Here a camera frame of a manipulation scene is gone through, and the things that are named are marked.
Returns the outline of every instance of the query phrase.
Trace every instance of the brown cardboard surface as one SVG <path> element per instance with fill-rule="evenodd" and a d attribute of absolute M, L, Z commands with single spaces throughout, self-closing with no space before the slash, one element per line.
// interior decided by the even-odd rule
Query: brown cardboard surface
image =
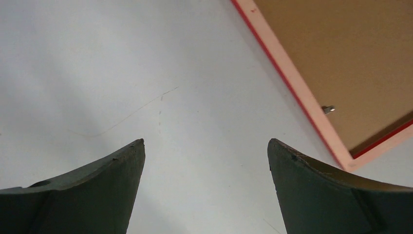
<path fill-rule="evenodd" d="M 255 0 L 352 154 L 413 119 L 413 0 Z"/>

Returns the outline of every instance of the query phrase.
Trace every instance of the silver object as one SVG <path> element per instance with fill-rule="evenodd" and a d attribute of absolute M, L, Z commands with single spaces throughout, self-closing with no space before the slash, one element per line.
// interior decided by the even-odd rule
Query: silver object
<path fill-rule="evenodd" d="M 322 109 L 326 115 L 336 110 L 334 106 L 323 106 Z"/>

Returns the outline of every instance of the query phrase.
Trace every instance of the wooden frame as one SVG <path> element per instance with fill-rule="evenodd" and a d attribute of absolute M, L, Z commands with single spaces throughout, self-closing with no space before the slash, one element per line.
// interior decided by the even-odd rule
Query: wooden frame
<path fill-rule="evenodd" d="M 254 0 L 232 0 L 232 2 L 319 136 L 344 170 L 356 170 L 404 140 L 413 137 L 413 120 L 411 120 L 353 157 L 325 116 L 316 98 L 266 22 Z"/>

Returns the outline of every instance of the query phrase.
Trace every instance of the wooden tray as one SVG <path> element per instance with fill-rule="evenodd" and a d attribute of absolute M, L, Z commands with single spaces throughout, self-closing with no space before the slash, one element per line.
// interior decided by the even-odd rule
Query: wooden tray
<path fill-rule="evenodd" d="M 413 0 L 232 1 L 343 169 L 413 136 Z"/>

